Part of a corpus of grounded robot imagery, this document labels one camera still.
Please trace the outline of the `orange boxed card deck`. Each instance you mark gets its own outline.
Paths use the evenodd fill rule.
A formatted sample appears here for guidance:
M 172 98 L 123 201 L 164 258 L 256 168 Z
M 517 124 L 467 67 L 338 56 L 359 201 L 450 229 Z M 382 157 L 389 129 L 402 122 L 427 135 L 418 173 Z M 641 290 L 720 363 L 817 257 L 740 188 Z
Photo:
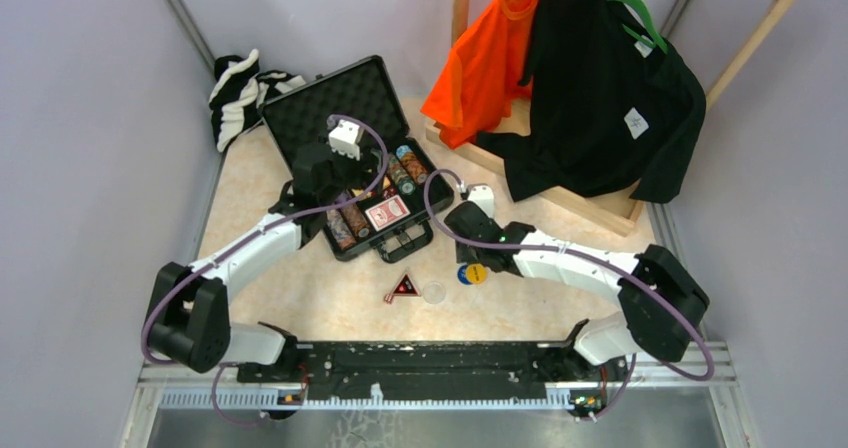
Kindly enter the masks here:
M 387 177 L 384 177 L 381 183 L 376 185 L 372 190 L 365 191 L 362 189 L 352 189 L 351 195 L 353 197 L 361 197 L 362 200 L 377 197 L 387 199 L 396 195 L 396 189 L 392 182 Z

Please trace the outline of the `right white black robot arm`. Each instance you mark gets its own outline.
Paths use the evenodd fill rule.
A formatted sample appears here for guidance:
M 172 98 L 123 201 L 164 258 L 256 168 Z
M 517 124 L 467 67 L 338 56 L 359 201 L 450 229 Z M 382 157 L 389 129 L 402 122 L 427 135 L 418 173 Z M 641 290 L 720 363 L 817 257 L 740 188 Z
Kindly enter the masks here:
M 682 360 L 710 299 L 667 248 L 641 253 L 598 250 L 557 239 L 533 225 L 500 226 L 493 197 L 470 193 L 444 219 L 459 256 L 496 273 L 560 282 L 616 305 L 613 314 L 578 323 L 566 341 L 563 366 L 588 380 L 603 363 L 645 352 L 665 363 Z

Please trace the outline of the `black poker set case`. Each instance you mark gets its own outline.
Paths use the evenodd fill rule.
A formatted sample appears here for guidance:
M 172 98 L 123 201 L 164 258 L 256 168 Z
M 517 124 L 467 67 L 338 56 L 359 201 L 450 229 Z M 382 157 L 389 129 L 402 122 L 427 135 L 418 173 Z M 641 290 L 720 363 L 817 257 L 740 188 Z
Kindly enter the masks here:
M 385 141 L 389 155 L 396 156 L 400 145 L 409 145 L 429 175 L 435 171 L 432 160 L 410 134 L 410 125 L 381 57 L 373 55 L 326 77 L 319 77 L 266 101 L 261 109 L 262 120 L 289 169 L 298 148 L 325 137 L 327 119 L 332 114 L 350 116 L 374 128 Z M 384 177 L 391 181 L 388 173 Z M 396 195 L 411 211 L 407 218 L 382 231 L 376 231 L 368 221 L 372 234 L 362 240 L 355 237 L 356 244 L 346 250 L 338 247 L 329 227 L 320 232 L 326 237 L 337 260 L 347 262 L 374 249 L 384 262 L 396 263 L 432 241 L 433 230 L 428 223 L 430 214 L 452 204 L 452 188 L 444 179 L 436 178 L 433 181 L 427 179 L 423 185 L 416 184 L 416 190 L 410 195 L 395 189 Z M 362 200 L 361 197 L 353 197 L 351 190 L 343 194 L 355 198 L 364 214 L 366 209 L 386 200 L 380 197 Z

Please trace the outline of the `black red triangle token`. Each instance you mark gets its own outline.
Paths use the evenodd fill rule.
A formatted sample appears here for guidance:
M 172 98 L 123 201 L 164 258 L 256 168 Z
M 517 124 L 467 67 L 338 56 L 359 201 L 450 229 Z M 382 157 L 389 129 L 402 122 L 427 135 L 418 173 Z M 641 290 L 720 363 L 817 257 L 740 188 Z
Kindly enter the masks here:
M 408 273 L 404 273 L 389 293 L 390 298 L 401 296 L 420 297 L 421 292 Z

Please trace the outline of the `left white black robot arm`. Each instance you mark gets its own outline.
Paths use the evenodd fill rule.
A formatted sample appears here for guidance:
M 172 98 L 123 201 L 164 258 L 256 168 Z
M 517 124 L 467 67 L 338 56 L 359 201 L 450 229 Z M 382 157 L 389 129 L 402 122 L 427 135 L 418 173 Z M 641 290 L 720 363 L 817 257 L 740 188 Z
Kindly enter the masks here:
M 197 373 L 257 364 L 277 382 L 297 374 L 300 356 L 286 346 L 292 335 L 272 325 L 234 323 L 230 304 L 328 227 L 330 211 L 355 204 L 340 198 L 343 191 L 381 185 L 389 151 L 375 129 L 332 114 L 327 130 L 326 141 L 299 148 L 291 180 L 256 225 L 211 255 L 188 265 L 170 262 L 158 271 L 140 335 L 148 362 Z

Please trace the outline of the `yellow big blind button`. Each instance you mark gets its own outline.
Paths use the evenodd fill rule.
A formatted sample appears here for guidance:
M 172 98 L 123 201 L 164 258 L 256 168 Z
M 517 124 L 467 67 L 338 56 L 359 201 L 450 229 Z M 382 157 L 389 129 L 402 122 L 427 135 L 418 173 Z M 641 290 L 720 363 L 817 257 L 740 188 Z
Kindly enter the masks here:
M 468 285 L 479 285 L 486 281 L 487 269 L 480 263 L 468 264 L 463 270 L 463 279 Z

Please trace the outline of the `blue small blind button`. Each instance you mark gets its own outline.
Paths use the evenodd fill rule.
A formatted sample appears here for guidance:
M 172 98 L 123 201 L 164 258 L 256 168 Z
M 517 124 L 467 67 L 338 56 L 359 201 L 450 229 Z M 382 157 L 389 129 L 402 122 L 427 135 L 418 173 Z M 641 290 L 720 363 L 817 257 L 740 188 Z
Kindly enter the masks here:
M 460 266 L 457 270 L 457 278 L 464 285 L 471 285 L 471 281 L 466 275 L 466 266 Z

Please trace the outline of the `clear dealer button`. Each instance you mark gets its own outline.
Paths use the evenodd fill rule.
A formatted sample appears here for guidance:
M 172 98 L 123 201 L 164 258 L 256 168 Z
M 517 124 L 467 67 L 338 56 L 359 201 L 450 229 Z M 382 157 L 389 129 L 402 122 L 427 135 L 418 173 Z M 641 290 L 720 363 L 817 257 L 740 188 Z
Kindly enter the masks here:
M 422 289 L 422 297 L 429 304 L 440 304 L 446 298 L 446 288 L 439 282 L 430 282 Z

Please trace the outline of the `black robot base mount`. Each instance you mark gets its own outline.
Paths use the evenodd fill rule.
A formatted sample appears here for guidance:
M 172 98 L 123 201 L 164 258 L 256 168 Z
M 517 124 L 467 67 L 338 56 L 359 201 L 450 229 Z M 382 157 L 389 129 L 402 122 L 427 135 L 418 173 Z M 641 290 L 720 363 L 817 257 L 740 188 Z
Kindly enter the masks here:
M 569 335 L 543 341 L 306 341 L 280 333 L 280 353 L 240 361 L 240 383 L 293 383 L 308 401 L 378 398 L 400 402 L 537 401 L 559 383 L 623 380 L 614 358 L 580 367 L 566 350 Z

